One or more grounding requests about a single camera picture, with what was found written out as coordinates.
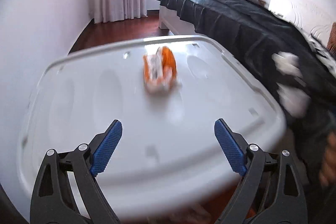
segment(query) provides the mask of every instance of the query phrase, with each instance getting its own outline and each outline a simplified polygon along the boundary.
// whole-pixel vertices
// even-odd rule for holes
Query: white tray
[[[167,95],[149,95],[142,56],[163,45],[174,53],[180,84]],[[52,63],[32,95],[18,146],[19,177],[31,196],[48,149],[72,151],[118,119],[122,138],[97,176],[115,213],[123,220],[180,208],[237,177],[214,136],[219,118],[263,150],[285,130],[274,98],[208,37],[152,37],[75,52]]]

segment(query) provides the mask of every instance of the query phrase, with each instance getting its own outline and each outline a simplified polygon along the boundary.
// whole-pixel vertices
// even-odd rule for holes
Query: blue gripper pad
[[[232,170],[236,173],[239,173],[242,177],[246,174],[246,166],[245,166],[245,157],[244,153],[240,149],[239,145],[236,143],[234,138],[230,133],[230,129],[226,128],[226,126],[221,122],[221,120],[217,120],[215,122],[215,136],[232,168]]]
[[[123,127],[121,122],[117,121],[93,154],[93,163],[90,168],[90,172],[93,176],[97,176],[98,173],[104,172],[106,165],[109,163],[109,160],[120,141],[122,133]]]

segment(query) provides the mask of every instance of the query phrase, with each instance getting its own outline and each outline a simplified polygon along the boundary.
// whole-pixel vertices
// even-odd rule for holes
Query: wooden floor
[[[168,33],[169,30],[161,30],[158,26],[158,12],[152,12],[148,17],[108,23],[94,24],[92,20],[78,37],[70,52],[112,42],[171,34]]]

